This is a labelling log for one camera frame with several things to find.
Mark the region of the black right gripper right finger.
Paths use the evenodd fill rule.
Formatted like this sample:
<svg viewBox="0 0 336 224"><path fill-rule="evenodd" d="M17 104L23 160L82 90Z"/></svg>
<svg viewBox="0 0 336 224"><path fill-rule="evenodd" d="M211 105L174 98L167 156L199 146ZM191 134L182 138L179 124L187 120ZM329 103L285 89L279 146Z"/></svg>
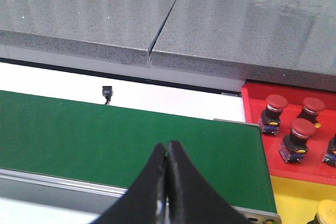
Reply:
<svg viewBox="0 0 336 224"><path fill-rule="evenodd" d="M197 170L179 141L167 147L170 223L250 223Z"/></svg>

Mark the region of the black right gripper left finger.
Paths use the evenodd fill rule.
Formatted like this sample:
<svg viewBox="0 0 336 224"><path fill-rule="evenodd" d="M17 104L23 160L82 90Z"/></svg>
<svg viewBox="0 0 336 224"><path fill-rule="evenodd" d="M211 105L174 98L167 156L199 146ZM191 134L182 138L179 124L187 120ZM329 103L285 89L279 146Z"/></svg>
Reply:
<svg viewBox="0 0 336 224"><path fill-rule="evenodd" d="M165 223L166 148L156 144L126 193L93 223Z"/></svg>

